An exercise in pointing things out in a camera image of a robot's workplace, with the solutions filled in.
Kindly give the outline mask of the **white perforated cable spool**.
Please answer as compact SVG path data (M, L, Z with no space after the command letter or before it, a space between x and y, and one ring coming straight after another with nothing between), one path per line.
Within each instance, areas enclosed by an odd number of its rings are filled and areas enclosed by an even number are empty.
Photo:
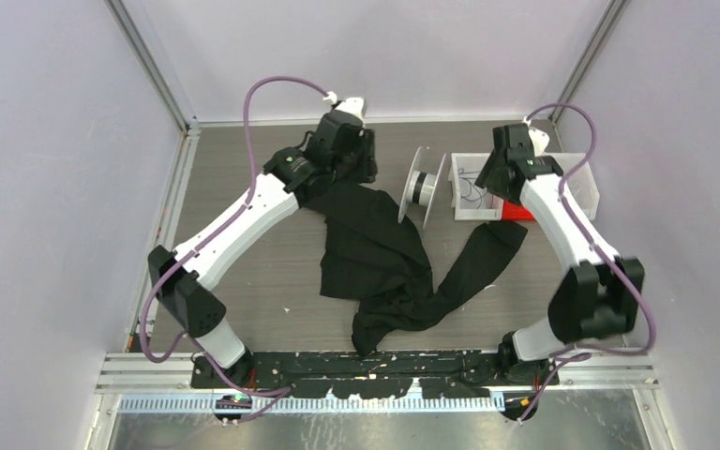
M434 209L436 192L440 186L441 178L446 169L447 155L442 154L440 165L436 172L425 172L420 170L420 163L427 146L419 146L413 156L410 169L408 170L404 189L398 207L397 222L402 223L408 208L411 205L422 206L426 209L422 229L428 225L431 212Z

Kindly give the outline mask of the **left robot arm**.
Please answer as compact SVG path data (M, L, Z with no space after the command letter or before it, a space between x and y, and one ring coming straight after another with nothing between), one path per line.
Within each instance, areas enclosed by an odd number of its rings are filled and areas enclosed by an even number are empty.
M276 151L250 187L203 230L174 249L148 255L154 297L182 327L225 386L237 388L254 368L251 352L213 294L228 269L266 232L339 181L371 183L374 134L343 105L325 113L303 141Z

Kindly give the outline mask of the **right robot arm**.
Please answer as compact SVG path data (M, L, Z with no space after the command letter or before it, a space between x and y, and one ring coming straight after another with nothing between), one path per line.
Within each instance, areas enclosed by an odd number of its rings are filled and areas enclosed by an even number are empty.
M498 372L514 385L571 345L631 332L645 277L638 259L622 257L593 228L556 159L537 154L538 135L526 123L495 127L492 151L475 180L488 193L529 211L564 271L546 318L502 338Z

